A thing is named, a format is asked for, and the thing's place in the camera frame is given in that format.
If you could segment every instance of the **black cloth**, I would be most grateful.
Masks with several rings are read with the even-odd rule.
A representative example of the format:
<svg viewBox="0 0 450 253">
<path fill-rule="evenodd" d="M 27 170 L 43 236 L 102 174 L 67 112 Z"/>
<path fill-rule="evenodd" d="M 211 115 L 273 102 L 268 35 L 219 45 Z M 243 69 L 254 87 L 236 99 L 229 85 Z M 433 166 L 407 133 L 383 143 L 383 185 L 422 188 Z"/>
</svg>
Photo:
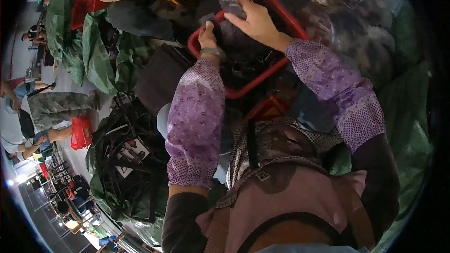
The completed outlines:
<svg viewBox="0 0 450 253">
<path fill-rule="evenodd" d="M 110 4 L 109 22 L 114 28 L 138 36 L 172 40 L 172 22 L 158 17 L 150 8 L 156 0 L 121 0 Z"/>
<path fill-rule="evenodd" d="M 195 62 L 195 58 L 183 50 L 163 44 L 139 74 L 136 96 L 154 116 L 165 104 L 172 102 L 178 81 Z"/>
<path fill-rule="evenodd" d="M 377 243 L 399 211 L 400 183 L 397 166 L 385 134 L 373 137 L 352 155 L 352 171 L 358 170 L 367 171 L 361 201 L 372 224 Z M 162 251 L 166 253 L 203 252 L 207 239 L 201 234 L 195 219 L 206 211 L 208 211 L 207 199 L 200 194 L 180 193 L 170 197 L 162 225 Z M 331 237 L 334 245 L 352 247 L 356 245 L 350 225 L 342 234 L 337 234 L 333 229 L 325 227 L 326 222 L 319 217 L 311 218 L 305 213 L 283 214 L 274 219 L 276 222 L 292 219 L 311 224 Z M 244 241 L 238 252 L 248 250 L 261 233 L 275 224 L 274 220 L 270 219 L 260 225 Z"/>
</svg>

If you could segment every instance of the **green plastic sack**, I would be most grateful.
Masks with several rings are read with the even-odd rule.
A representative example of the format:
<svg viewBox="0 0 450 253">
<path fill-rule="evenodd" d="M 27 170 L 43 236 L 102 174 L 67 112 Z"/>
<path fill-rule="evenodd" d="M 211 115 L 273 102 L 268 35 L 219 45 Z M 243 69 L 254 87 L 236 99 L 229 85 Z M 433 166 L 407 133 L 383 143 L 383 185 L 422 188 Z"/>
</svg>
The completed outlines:
<svg viewBox="0 0 450 253">
<path fill-rule="evenodd" d="M 416 15 L 409 2 L 405 1 L 399 15 L 394 18 L 389 32 L 396 43 L 395 71 L 397 74 L 402 74 L 424 58 L 424 47 L 420 45 L 422 39 L 420 38 Z"/>
<path fill-rule="evenodd" d="M 47 6 L 45 27 L 50 54 L 61 62 L 75 83 L 81 85 L 84 76 L 82 33 L 70 30 L 74 3 L 75 0 L 51 0 Z"/>
<path fill-rule="evenodd" d="M 425 179 L 433 151 L 427 127 L 429 69 L 428 62 L 410 68 L 378 95 L 384 112 L 387 139 L 399 171 L 400 211 L 397 220 L 372 252 L 382 252 L 390 239 L 399 233 Z M 331 170 L 333 175 L 350 172 L 350 155 L 348 148 L 341 150 Z"/>
<path fill-rule="evenodd" d="M 109 237 L 108 233 L 102 226 L 93 226 L 91 224 L 88 225 L 87 231 L 95 234 L 99 237 L 99 239 Z"/>
<path fill-rule="evenodd" d="M 117 49 L 119 53 L 114 86 L 119 92 L 131 92 L 136 86 L 139 71 L 147 65 L 155 47 L 146 36 L 122 32 L 117 41 Z"/>
<path fill-rule="evenodd" d="M 83 62 L 87 79 L 98 89 L 109 95 L 116 95 L 114 72 L 109 61 L 109 53 L 100 37 L 101 23 L 105 9 L 89 12 L 83 25 Z"/>
</svg>

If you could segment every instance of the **red plastic bag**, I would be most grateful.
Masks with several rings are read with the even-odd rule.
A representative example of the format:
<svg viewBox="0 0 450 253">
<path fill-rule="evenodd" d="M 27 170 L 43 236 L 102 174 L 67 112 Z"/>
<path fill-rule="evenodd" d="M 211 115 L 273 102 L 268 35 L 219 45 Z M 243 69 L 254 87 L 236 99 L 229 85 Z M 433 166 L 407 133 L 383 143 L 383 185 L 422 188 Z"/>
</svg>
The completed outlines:
<svg viewBox="0 0 450 253">
<path fill-rule="evenodd" d="M 71 30 L 76 30 L 84 25 L 84 19 L 88 12 L 95 12 L 108 7 L 108 2 L 100 0 L 75 0 L 72 9 Z"/>
<path fill-rule="evenodd" d="M 72 139 L 70 146 L 74 150 L 87 148 L 92 144 L 92 127 L 87 117 L 72 118 Z"/>
<path fill-rule="evenodd" d="M 47 179 L 49 177 L 49 172 L 47 170 L 47 166 L 43 162 L 39 163 L 39 166 L 41 167 L 42 175 L 44 176 L 45 179 Z"/>
</svg>

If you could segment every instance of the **brown apron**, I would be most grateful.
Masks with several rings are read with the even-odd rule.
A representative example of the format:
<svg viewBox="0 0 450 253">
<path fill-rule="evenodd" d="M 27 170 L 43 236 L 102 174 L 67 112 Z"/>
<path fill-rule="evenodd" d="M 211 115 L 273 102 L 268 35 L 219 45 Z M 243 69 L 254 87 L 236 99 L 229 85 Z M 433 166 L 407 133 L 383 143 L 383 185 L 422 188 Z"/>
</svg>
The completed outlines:
<svg viewBox="0 0 450 253">
<path fill-rule="evenodd" d="M 295 129 L 289 129 L 289 127 L 286 126 L 281 127 L 279 130 L 282 132 L 281 134 L 283 134 L 283 136 L 287 136 L 290 139 L 295 137 L 298 138 L 300 135 L 290 136 L 289 131 L 292 132 L 292 134 L 302 134 L 298 130 L 296 131 Z M 277 141 L 277 138 L 281 138 L 279 134 L 275 137 L 275 141 L 272 141 L 270 145 L 272 147 L 278 146 L 274 148 L 276 150 L 287 151 L 286 147 L 280 148 L 280 145 L 283 144 L 282 142 L 285 142 L 284 139 Z M 303 144 L 298 152 L 308 153 L 308 146 L 310 142 L 301 142 Z M 293 151 L 289 150 L 286 154 L 292 155 L 292 152 Z M 328 176 L 333 184 L 333 188 L 337 194 L 339 202 L 344 209 L 347 220 L 352 226 L 352 232 L 358 248 L 360 249 L 366 247 L 368 250 L 372 250 L 374 248 L 375 240 L 372 225 L 356 190 L 352 188 L 348 181 L 342 179 L 340 176 L 330 175 L 325 169 L 317 164 L 319 162 L 313 162 L 312 160 L 306 159 L 306 156 L 302 157 L 300 154 L 295 155 L 294 153 L 294 156 L 259 160 L 259 166 L 253 170 L 245 171 L 238 181 L 233 184 L 232 188 L 228 191 L 225 197 L 216 203 L 215 207 L 210 210 L 210 212 L 213 212 L 212 220 L 205 232 L 205 236 L 208 239 L 204 250 L 205 253 L 223 253 L 225 251 L 230 220 L 230 209 L 238 198 L 240 186 L 242 186 L 242 184 L 252 176 L 256 176 L 261 179 L 264 175 L 266 175 L 266 173 L 261 170 L 263 167 L 278 163 L 295 163 L 297 165 L 312 168 L 315 171 Z"/>
</svg>

